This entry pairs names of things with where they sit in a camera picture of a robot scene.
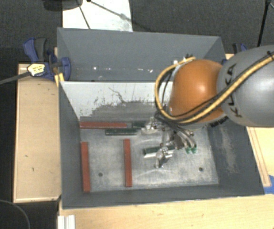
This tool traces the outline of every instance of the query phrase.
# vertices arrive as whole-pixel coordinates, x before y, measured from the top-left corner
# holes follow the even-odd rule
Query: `blue clamp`
[[[51,50],[45,50],[46,39],[29,38],[23,43],[24,53],[30,58],[31,63],[40,62],[45,65],[45,73],[40,77],[54,81],[55,71],[64,74],[64,79],[69,80],[71,74],[71,65],[69,58],[64,57],[58,62],[56,55]]]
[[[271,180],[271,186],[270,187],[264,187],[264,193],[265,194],[274,194],[274,176],[269,175]]]

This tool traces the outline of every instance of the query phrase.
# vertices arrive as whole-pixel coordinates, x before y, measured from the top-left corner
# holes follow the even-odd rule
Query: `blue tape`
[[[274,194],[274,176],[269,175],[271,180],[271,186],[270,187],[264,187],[264,193],[265,194]]]

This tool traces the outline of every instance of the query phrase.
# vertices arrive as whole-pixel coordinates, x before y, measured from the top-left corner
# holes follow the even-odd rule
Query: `gray plastic panel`
[[[58,28],[57,46],[58,56],[71,61],[70,81],[154,81],[187,54],[225,58],[215,36]]]

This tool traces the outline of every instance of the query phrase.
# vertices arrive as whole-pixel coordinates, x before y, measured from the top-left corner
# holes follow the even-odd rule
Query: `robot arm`
[[[167,108],[159,101],[159,85],[176,65],[157,79],[155,100],[160,119],[187,129],[225,115],[240,125],[274,126],[274,46],[240,52],[224,66],[194,58],[179,65]]]

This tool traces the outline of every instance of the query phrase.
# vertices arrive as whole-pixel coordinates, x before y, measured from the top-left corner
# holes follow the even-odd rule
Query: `green object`
[[[132,128],[143,128],[146,126],[146,122],[145,121],[133,121],[132,123]]]
[[[195,154],[196,151],[197,151],[197,147],[196,146],[195,147],[188,147],[188,148],[185,148],[185,150],[186,150],[187,154],[190,154],[190,152]]]
[[[137,135],[137,131],[135,128],[106,129],[105,135]]]

